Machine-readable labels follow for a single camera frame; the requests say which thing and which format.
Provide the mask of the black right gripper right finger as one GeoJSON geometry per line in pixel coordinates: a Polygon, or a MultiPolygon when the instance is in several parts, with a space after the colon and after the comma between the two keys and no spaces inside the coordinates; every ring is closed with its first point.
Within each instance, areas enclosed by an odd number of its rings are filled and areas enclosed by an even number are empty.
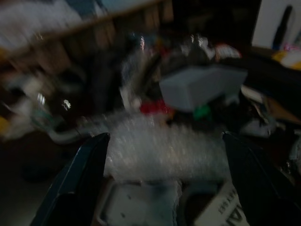
{"type": "Polygon", "coordinates": [[[223,133],[232,183],[251,226],[299,226],[301,195],[259,146],[223,133]]]}

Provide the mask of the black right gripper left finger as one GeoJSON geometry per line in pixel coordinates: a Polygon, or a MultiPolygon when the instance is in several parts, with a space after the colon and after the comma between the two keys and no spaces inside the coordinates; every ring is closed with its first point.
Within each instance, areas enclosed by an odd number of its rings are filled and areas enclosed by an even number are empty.
{"type": "Polygon", "coordinates": [[[109,133],[88,139],[56,176],[32,226],[89,226],[102,186],[109,133]]]}

